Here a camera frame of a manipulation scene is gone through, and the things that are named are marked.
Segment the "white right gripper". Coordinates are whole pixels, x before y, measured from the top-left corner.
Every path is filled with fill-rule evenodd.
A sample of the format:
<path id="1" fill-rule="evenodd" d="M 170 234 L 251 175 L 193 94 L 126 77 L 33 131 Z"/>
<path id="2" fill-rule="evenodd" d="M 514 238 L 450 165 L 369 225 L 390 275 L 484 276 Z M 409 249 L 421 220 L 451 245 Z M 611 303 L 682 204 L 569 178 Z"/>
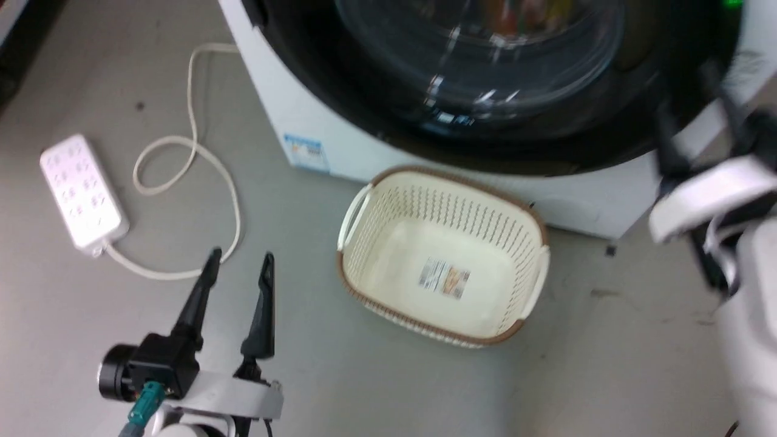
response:
<path id="1" fill-rule="evenodd" d="M 733 144 L 724 160 L 692 171 L 674 140 L 677 125 L 669 98 L 653 112 L 657 167 L 662 186 L 675 186 L 655 204 L 648 223 L 653 241 L 666 243 L 713 218 L 775 192 L 775 113 L 746 113 L 724 85 L 718 64 L 700 68 L 705 91 L 724 111 Z"/>

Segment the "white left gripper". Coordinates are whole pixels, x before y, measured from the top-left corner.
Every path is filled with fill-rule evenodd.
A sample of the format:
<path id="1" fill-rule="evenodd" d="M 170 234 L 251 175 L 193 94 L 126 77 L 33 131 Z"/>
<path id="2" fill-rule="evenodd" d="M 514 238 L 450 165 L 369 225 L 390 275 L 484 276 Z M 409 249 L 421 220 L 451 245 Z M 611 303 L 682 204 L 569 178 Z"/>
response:
<path id="1" fill-rule="evenodd" d="M 221 258 L 221 247 L 214 247 L 171 331 L 172 337 L 191 341 L 195 351 L 203 348 L 206 304 L 219 274 Z M 163 401 L 159 421 L 171 420 L 176 414 L 234 416 L 255 421 L 280 419 L 282 387 L 277 380 L 264 379 L 259 365 L 275 355 L 275 264 L 274 254 L 267 252 L 258 279 L 260 295 L 249 334 L 241 344 L 242 363 L 235 376 L 200 371 L 182 398 Z"/>

